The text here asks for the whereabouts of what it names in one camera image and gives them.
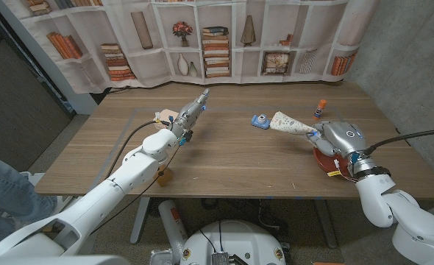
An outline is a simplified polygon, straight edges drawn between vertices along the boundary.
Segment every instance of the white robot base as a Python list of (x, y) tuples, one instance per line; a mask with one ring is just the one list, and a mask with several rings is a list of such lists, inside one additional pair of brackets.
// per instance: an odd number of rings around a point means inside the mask
[(230, 264), (231, 260), (234, 264), (285, 264), (280, 243), (263, 228), (241, 220), (214, 222), (194, 233), (185, 243), (179, 264)]

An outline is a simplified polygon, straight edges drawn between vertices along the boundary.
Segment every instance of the blue jeans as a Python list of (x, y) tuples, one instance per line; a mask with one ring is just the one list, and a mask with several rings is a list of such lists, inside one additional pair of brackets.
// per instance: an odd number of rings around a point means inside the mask
[(15, 220), (1, 217), (4, 213), (21, 222), (36, 222), (56, 206), (57, 197), (36, 194), (25, 176), (0, 161), (0, 241), (16, 230)]

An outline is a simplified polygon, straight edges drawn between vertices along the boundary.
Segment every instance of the bookshelf backdrop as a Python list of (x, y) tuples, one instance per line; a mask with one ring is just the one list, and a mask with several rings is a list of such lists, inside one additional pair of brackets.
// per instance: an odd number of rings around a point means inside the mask
[[(2, 1), (77, 93), (99, 93), (168, 81), (339, 81), (380, 0)], [(174, 33), (180, 21), (192, 29), (184, 38)], [(118, 56), (104, 54), (111, 47)], [(181, 69), (181, 54), (191, 69)]]

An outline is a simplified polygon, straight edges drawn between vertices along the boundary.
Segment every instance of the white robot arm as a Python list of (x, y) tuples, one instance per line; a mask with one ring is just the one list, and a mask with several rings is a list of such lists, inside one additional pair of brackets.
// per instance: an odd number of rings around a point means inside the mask
[[(63, 212), (30, 224), (0, 242), (0, 257), (41, 257), (77, 254), (86, 238), (133, 188), (151, 179), (168, 159), (167, 149), (183, 145), (192, 136), (190, 129), (205, 109), (206, 89), (184, 106), (167, 129), (145, 138), (143, 144), (128, 152), (121, 167)], [(55, 236), (46, 227), (61, 227)]]
[[(301, 127), (300, 121), (291, 120), (292, 126)], [(281, 130), (272, 122), (271, 128)], [(395, 183), (387, 169), (363, 153), (366, 140), (356, 125), (322, 121), (302, 134), (324, 155), (340, 154), (350, 160), (348, 170), (357, 179), (364, 215), (378, 227), (390, 227), (398, 221), (392, 242), (402, 255), (418, 264), (434, 264), (434, 215), (422, 210), (404, 191), (386, 193)]]

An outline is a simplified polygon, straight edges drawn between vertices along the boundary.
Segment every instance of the orange cap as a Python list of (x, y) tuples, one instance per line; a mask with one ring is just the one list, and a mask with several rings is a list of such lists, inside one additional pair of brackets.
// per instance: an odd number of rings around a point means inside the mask
[(325, 99), (320, 100), (319, 107), (325, 107), (327, 101)]

